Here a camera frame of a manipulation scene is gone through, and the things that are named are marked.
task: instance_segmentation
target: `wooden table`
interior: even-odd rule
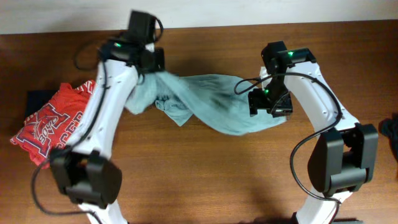
[[[9,139],[24,119],[26,91],[95,78],[96,72],[73,67],[73,53],[87,40],[115,33],[0,35],[0,223],[88,223],[83,216],[48,217],[35,208],[29,191],[35,165]],[[363,124],[378,127],[397,112],[398,21],[167,29],[159,45],[170,72],[249,78],[263,65],[263,47],[276,40],[290,49],[308,47],[340,101]],[[297,100],[293,103],[290,121],[241,137],[217,133],[196,117],[180,128],[154,108],[138,116],[125,111],[113,149],[113,161],[123,171],[119,203],[125,218],[133,223],[289,218],[306,197],[290,174],[289,154],[313,131]],[[304,145],[296,157],[307,186],[313,146],[314,141]],[[48,208],[75,208],[59,195],[49,170],[38,181]],[[397,161],[380,135],[374,180],[343,204],[338,217],[397,223],[397,209]]]

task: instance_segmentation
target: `red fabric with printed text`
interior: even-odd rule
[[[76,89],[69,83],[61,83],[59,91],[39,111],[25,119],[24,127],[10,142],[28,151],[30,159],[39,165],[51,149],[65,147],[79,125],[94,86],[94,80]]]

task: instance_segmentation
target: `teal towel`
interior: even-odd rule
[[[139,114],[153,102],[179,126],[194,114],[211,128],[240,136],[271,128],[286,121],[273,118],[264,110],[250,117],[248,92],[234,93],[235,84],[242,78],[230,75],[195,75],[178,77],[169,72],[157,72],[140,78],[125,107]],[[243,82],[238,91],[251,85]]]

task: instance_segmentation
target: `wood grain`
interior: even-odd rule
[[[349,112],[378,126],[398,110],[397,27],[398,21],[376,21],[168,29],[159,45],[170,72],[244,78],[258,75],[268,42],[308,47]],[[88,223],[85,217],[48,217],[34,207],[29,181],[35,165],[9,138],[21,127],[26,91],[94,78],[95,72],[73,67],[73,53],[85,41],[116,33],[0,35],[0,223]],[[133,223],[289,218],[306,197],[291,177],[289,154],[313,131],[296,100],[294,110],[285,124],[241,137],[217,133],[196,117],[180,128],[157,109],[137,116],[125,111],[113,149],[113,161],[123,171],[119,203],[125,218]],[[313,141],[304,145],[296,158],[307,186],[313,146]],[[40,175],[38,188],[48,208],[75,209],[58,194],[49,170]],[[374,180],[343,204],[338,217],[396,223],[397,198],[397,161],[380,135]]]

